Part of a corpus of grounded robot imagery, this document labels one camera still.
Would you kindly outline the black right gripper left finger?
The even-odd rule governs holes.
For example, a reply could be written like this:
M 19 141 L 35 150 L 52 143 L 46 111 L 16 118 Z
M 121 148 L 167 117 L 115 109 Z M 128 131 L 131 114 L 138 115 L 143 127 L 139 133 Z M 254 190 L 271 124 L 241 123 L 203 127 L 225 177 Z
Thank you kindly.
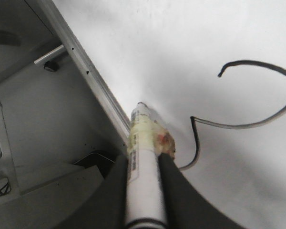
M 0 205 L 0 229 L 122 229 L 126 178 L 125 156 L 63 177 Z

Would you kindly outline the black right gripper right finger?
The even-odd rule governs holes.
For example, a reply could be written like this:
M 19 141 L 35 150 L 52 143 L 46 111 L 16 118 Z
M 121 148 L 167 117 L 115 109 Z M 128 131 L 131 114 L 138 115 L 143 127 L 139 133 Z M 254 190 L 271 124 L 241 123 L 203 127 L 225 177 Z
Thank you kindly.
M 170 229 L 243 228 L 203 198 L 168 154 L 158 160 Z

